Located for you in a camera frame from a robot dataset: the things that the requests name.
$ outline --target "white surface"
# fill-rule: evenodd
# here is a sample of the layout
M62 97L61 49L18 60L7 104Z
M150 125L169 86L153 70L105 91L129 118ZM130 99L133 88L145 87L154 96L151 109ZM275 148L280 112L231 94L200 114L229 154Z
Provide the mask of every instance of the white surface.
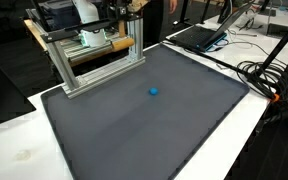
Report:
M209 27L217 27L208 21ZM278 40L259 35L241 37L261 45L270 52ZM237 79L231 70L220 70L213 62L171 47L200 63ZM266 55L253 47L230 45L210 54L226 62L263 61ZM288 47L278 57L288 62ZM0 180L68 180L72 179L40 100L41 93L29 98L36 111L0 125ZM223 179L241 148L266 109L268 100L250 92L225 118L204 145L176 177L177 180Z

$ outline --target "floor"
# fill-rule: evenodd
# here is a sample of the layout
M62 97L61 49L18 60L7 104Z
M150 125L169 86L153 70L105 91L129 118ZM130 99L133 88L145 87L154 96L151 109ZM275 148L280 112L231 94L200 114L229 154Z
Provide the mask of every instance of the floor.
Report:
M178 9L173 15L168 14L168 2L165 3L161 39L185 28L179 26L172 30L172 23L179 20L183 1L179 0ZM188 7L186 17L191 19L191 23L200 22L204 5L193 2ZM219 9L211 5L207 17L218 13ZM56 85L46 56L41 53L39 46L25 35L24 28L0 33L0 66L27 97ZM288 121L265 126L254 144L241 151L237 161L239 163L232 166L227 179L288 179Z

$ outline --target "laptop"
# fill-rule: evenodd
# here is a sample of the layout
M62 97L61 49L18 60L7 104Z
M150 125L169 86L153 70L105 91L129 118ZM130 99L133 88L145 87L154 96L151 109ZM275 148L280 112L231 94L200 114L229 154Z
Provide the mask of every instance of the laptop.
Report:
M224 39L227 34L225 31L247 10L250 9L252 2L240 7L231 14L222 25L216 30L203 28L201 26L192 26L191 28L172 36L168 41L182 47L196 49L201 52L207 52L214 44Z
M271 13L269 13L269 16L268 16L268 22L267 22L268 27L267 27L266 36L278 38L278 39L281 39L282 37L284 37L284 35L288 32L288 26L273 24L273 23L270 23L270 20L271 20Z

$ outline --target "laptop keyboard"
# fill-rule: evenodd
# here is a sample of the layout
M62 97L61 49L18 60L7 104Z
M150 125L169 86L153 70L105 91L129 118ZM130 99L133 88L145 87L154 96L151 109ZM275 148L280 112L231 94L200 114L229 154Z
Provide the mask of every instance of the laptop keyboard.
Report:
M178 35L173 36L177 42L185 43L191 47L196 47L198 44L206 41L214 34L214 30L203 27L194 26Z

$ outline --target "person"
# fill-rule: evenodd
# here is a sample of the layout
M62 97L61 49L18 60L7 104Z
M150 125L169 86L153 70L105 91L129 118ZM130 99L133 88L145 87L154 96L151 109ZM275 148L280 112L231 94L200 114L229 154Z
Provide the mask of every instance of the person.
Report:
M177 0L169 0L169 14L173 14ZM163 23L164 0L151 0L143 7L144 48L160 42Z

